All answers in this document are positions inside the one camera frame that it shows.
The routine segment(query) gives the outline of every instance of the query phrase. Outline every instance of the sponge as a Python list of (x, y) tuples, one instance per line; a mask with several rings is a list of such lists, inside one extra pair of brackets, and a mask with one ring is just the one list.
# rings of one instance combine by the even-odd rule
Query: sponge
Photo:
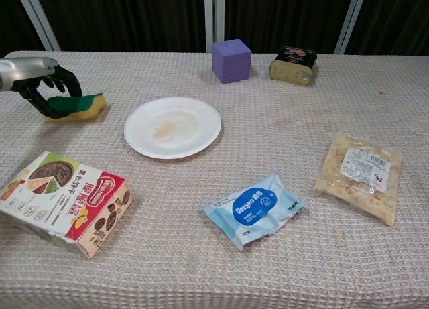
[(47, 102), (51, 108), (69, 113), (68, 116), (58, 119), (45, 116), (48, 123), (69, 123), (95, 119), (106, 107), (106, 100), (102, 93), (83, 97), (52, 97)]

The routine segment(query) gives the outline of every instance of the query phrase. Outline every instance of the purple cube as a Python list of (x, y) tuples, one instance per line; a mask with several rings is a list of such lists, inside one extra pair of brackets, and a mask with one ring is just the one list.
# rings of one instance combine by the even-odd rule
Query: purple cube
[(240, 40), (216, 42), (212, 48), (212, 68), (222, 84), (250, 77), (252, 51)]

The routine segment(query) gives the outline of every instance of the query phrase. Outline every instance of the snack box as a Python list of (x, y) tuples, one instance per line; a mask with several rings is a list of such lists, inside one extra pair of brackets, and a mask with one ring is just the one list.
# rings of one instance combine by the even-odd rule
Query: snack box
[(7, 220), (87, 258), (131, 202), (124, 178), (48, 151), (0, 190)]

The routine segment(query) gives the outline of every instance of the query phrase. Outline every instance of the plastic bag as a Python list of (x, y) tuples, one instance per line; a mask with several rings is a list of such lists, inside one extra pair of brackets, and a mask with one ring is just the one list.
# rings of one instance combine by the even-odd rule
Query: plastic bag
[(284, 189), (277, 174), (204, 207), (240, 251), (246, 243), (274, 234), (305, 204)]
[(395, 222), (401, 155), (368, 141), (338, 134), (315, 190), (341, 198), (392, 226)]

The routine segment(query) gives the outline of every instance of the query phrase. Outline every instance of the black curtain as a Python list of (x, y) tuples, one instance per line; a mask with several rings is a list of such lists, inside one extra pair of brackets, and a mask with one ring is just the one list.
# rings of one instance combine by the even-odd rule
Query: black curtain
[(204, 0), (40, 0), (62, 50), (205, 52)]
[(429, 0), (364, 0), (346, 53), (429, 55)]
[(252, 52), (295, 46), (333, 53), (350, 0), (225, 0), (225, 39)]
[(12, 51), (44, 50), (20, 0), (0, 0), (0, 58)]

